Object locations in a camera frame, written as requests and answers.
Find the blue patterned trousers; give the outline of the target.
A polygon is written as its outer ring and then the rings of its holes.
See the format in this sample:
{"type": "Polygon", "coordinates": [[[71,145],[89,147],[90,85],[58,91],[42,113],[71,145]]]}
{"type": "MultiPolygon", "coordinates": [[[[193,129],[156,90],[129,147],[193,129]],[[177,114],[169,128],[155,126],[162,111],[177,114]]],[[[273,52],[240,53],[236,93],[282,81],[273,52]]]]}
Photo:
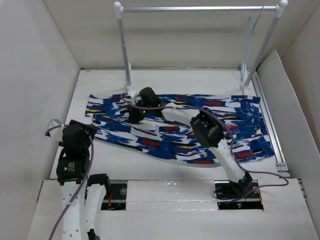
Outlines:
{"type": "MultiPolygon", "coordinates": [[[[226,141],[240,163],[272,157],[275,153],[260,109],[260,98],[251,95],[161,94],[176,105],[208,108],[228,130],[226,141]]],[[[141,122],[128,122],[128,105],[120,94],[107,98],[90,95],[85,115],[91,117],[99,140],[170,162],[214,167],[218,159],[202,147],[192,129],[180,122],[152,114],[141,122]]]]}

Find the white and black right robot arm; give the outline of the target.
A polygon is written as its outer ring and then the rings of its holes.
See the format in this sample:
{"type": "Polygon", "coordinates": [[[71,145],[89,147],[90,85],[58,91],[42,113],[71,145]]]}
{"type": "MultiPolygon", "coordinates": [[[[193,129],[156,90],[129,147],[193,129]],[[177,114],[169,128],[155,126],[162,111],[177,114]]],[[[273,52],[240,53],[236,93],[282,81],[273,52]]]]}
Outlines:
{"type": "Polygon", "coordinates": [[[121,99],[125,100],[125,97],[133,100],[133,103],[126,102],[129,105],[130,123],[138,123],[145,115],[152,114],[191,127],[199,144],[212,152],[223,167],[232,193],[239,198],[249,192],[253,179],[236,161],[232,148],[228,146],[224,134],[228,128],[208,108],[182,107],[167,100],[160,100],[150,87],[142,89],[139,95],[130,90],[123,94],[121,99]]]}

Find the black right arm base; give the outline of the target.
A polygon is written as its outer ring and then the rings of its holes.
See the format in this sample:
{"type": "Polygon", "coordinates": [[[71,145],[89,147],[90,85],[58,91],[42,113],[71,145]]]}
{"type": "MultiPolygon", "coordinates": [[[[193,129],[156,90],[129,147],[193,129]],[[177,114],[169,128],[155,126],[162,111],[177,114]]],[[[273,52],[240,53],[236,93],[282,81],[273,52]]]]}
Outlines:
{"type": "Polygon", "coordinates": [[[218,210],[263,210],[261,194],[253,188],[258,187],[258,181],[253,180],[244,193],[235,193],[231,183],[227,180],[214,182],[215,189],[212,196],[217,200],[218,210]]]}

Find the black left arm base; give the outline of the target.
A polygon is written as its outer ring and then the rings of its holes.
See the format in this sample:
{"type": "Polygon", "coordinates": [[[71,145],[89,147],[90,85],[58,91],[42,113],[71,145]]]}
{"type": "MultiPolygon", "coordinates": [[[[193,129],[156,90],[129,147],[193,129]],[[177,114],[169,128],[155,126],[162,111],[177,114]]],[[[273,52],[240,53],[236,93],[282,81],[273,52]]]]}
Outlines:
{"type": "Polygon", "coordinates": [[[112,181],[102,201],[101,210],[124,211],[127,203],[127,187],[127,181],[112,181]]]}

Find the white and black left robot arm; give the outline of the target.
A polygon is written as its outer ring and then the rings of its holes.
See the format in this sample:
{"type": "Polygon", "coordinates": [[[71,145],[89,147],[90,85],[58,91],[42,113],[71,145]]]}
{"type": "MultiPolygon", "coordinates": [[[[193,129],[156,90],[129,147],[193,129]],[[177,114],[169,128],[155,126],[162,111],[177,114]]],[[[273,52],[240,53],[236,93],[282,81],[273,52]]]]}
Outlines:
{"type": "Polygon", "coordinates": [[[54,227],[62,225],[63,240],[100,239],[101,207],[112,189],[106,173],[90,174],[96,133],[93,125],[75,120],[62,129],[56,174],[63,210],[54,227]]]}

